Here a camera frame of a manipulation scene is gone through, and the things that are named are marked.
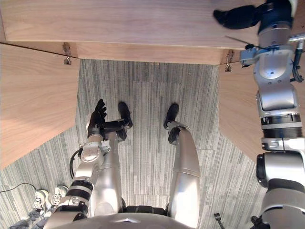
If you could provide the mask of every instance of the silver robot arm segment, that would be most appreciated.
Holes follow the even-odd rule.
[[[261,216],[256,218],[259,224],[253,222],[261,226],[257,228],[305,228],[305,138],[296,90],[291,84],[303,81],[298,69],[305,34],[290,35],[296,6],[296,0],[267,0],[259,7],[214,11],[217,21],[229,29],[260,22],[259,45],[248,44],[241,52],[243,67],[254,64],[264,134],[262,148],[268,151],[257,157],[258,182],[268,188]],[[289,42],[298,42],[294,61]]]

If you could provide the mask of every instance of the metal hook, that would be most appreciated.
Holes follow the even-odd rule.
[[[226,73],[230,73],[232,71],[232,67],[230,65],[230,63],[232,62],[234,56],[234,50],[229,50],[228,54],[227,54],[227,63],[226,63],[226,67],[225,67],[225,72]]]
[[[67,42],[63,43],[63,51],[65,52],[65,55],[67,56],[66,59],[64,59],[63,63],[66,65],[71,65],[71,51],[70,51],[70,45]]]

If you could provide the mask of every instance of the white sneaker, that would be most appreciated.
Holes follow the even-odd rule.
[[[56,207],[59,205],[61,198],[65,197],[68,192],[68,187],[64,185],[56,185],[54,189],[54,196],[52,197],[52,207],[44,214],[44,217],[50,217],[55,211]]]
[[[61,201],[61,198],[65,197],[68,192],[68,187],[64,185],[56,185],[54,190],[54,196],[52,198],[52,205],[57,206]]]
[[[44,190],[44,189],[40,189],[43,193],[44,193],[44,195],[45,195],[45,207],[46,207],[46,209],[49,209],[51,206],[52,206],[52,204],[51,204],[51,202],[50,202],[50,199],[49,199],[49,192],[47,191],[47,190]]]
[[[35,202],[33,204],[33,210],[39,211],[43,214],[46,211],[46,194],[49,196],[48,191],[39,189],[35,192]]]

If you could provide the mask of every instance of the wood grain surface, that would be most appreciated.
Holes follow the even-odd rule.
[[[220,26],[213,10],[263,0],[2,0],[8,41],[92,41],[241,49],[256,43],[257,27],[234,31]]]
[[[11,45],[1,50],[1,168],[75,125],[79,59]]]
[[[253,66],[241,68],[240,63],[231,64],[233,71],[224,72],[225,64],[219,67],[219,127],[253,161],[264,152],[261,148],[260,118],[256,105],[258,87],[253,77]],[[301,61],[300,73],[305,75],[305,58]],[[305,122],[305,83],[293,83],[297,90],[301,119]]]
[[[77,42],[76,48],[81,59],[198,64],[220,64],[226,51],[192,46],[101,42]]]

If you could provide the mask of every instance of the gray carpet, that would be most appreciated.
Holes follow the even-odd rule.
[[[190,127],[201,166],[199,228],[217,229],[213,213],[219,212],[226,229],[248,229],[265,190],[256,181],[255,164],[219,133],[217,86],[215,65],[82,60],[76,126],[1,170],[1,190],[30,182],[53,193],[56,184],[69,185],[69,158],[86,141],[87,114],[103,98],[106,120],[119,117],[119,101],[132,112],[134,126],[119,144],[123,198],[128,205],[164,208],[175,148],[163,119],[177,102],[177,121]],[[29,186],[0,194],[1,228],[27,214],[33,195]]]

